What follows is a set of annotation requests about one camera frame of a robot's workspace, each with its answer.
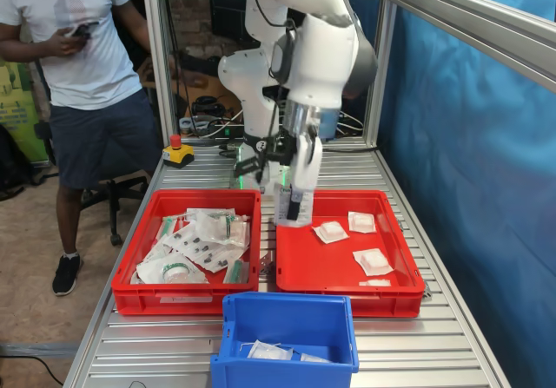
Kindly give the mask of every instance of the slotted metal surface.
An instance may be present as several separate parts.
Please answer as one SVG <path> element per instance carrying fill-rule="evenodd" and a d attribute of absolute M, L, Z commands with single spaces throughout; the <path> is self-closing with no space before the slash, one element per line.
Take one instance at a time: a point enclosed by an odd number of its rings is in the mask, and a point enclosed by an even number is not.
<path fill-rule="evenodd" d="M 344 140 L 328 146 L 362 147 L 363 142 Z M 158 188 L 228 187 L 232 166 L 233 161 L 221 158 L 217 149 L 198 148 L 195 162 L 186 169 L 163 168 L 150 192 Z M 320 187 L 380 189 L 387 193 L 433 294 L 423 301 L 417 319 L 354 320 L 361 367 L 352 378 L 352 387 L 508 386 L 474 321 L 461 311 L 463 301 L 450 291 L 443 278 L 446 275 L 440 272 L 444 270 L 439 269 L 443 266 L 435 251 L 429 251 L 420 238 L 422 230 L 415 228 L 387 172 L 381 160 L 370 153 L 325 153 L 319 179 Z M 274 257 L 272 214 L 272 201 L 263 199 L 261 256 Z M 272 279 L 261 277 L 261 291 L 274 288 Z M 220 347 L 220 318 L 123 317 L 115 310 L 109 288 L 103 296 L 105 300 L 101 299 L 97 307 L 98 317 L 91 320 L 89 339 L 86 335 L 66 387 L 127 388 L 134 381 L 147 388 L 211 386 L 209 358 Z"/>

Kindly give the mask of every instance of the red plastic crate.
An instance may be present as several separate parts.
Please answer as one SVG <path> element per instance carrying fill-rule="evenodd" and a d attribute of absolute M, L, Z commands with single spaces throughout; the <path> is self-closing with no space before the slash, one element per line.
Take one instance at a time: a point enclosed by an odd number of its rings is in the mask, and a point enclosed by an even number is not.
<path fill-rule="evenodd" d="M 349 232 L 348 212 L 374 214 L 377 233 Z M 312 227 L 276 228 L 276 285 L 287 293 L 341 294 L 351 298 L 358 317 L 416 317 L 425 282 L 388 198 L 381 191 L 316 191 L 313 226 L 338 221 L 349 239 L 324 244 Z M 391 273 L 368 277 L 353 252 L 378 247 Z M 392 286 L 359 286 L 389 279 Z"/>
<path fill-rule="evenodd" d="M 162 217 L 188 208 L 234 208 L 251 217 L 251 245 L 242 259 L 249 261 L 247 284 L 222 284 L 226 269 L 203 270 L 209 284 L 131 285 L 131 276 L 149 253 Z M 222 314 L 222 299 L 233 293 L 257 291 L 261 252 L 261 195 L 253 190 L 162 190 L 152 194 L 145 212 L 112 280 L 120 314 Z"/>

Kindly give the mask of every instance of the smartphone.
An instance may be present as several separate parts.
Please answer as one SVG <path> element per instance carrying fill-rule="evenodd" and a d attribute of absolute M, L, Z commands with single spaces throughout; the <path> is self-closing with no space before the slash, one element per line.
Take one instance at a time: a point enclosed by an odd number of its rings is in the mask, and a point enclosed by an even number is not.
<path fill-rule="evenodd" d="M 99 22 L 88 22 L 82 23 L 75 30 L 66 34 L 66 37 L 70 36 L 84 36 L 89 37 L 91 31 L 99 24 Z"/>

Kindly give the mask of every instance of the white t-shirt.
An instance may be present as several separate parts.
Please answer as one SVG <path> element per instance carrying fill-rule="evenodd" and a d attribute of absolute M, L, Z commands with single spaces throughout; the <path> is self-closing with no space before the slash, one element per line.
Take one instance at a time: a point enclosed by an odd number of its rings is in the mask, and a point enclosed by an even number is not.
<path fill-rule="evenodd" d="M 33 41 L 46 41 L 61 28 L 99 22 L 83 51 L 41 60 L 52 104 L 95 110 L 141 89 L 112 19 L 112 5 L 128 0 L 0 0 L 0 23 L 29 25 Z"/>

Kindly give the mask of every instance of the red button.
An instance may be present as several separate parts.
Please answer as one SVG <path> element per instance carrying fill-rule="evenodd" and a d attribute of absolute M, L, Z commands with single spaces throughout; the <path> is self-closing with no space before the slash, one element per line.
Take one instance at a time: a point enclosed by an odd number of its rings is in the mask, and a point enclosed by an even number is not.
<path fill-rule="evenodd" d="M 171 135 L 170 136 L 170 146 L 173 149 L 179 149 L 182 147 L 182 137 L 180 135 Z"/>

